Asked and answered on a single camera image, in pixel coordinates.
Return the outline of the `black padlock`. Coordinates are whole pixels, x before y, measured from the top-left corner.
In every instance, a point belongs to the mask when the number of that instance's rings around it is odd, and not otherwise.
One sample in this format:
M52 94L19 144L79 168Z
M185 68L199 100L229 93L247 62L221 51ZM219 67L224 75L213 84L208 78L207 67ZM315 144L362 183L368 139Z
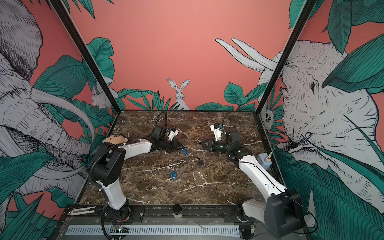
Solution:
M202 160L198 160L198 165L202 167L205 163Z

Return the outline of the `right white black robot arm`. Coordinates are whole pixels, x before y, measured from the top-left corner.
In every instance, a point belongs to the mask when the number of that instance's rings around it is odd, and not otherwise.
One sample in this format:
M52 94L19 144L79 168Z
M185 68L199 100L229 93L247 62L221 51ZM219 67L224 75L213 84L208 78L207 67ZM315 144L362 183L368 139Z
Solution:
M215 137L202 141L202 148L208 152L225 154L250 178L265 199L263 203L254 199L241 203L244 216L264 223L276 238L303 228L300 195L294 190L288 190L267 172L256 156L242 144L236 128L224 129L220 124L213 124L210 129Z

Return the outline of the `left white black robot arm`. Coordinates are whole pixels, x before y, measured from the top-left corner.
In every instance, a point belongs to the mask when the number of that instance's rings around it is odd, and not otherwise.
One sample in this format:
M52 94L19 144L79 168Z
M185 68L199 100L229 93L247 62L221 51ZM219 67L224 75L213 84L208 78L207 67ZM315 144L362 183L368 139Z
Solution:
M110 213L119 223L130 219L132 211L120 184L125 160L156 150L181 150L187 155L187 148L175 138L178 133L177 129L154 127L146 138L133 142L121 135L111 135L102 141L88 171L90 182L99 188L106 200L105 214Z

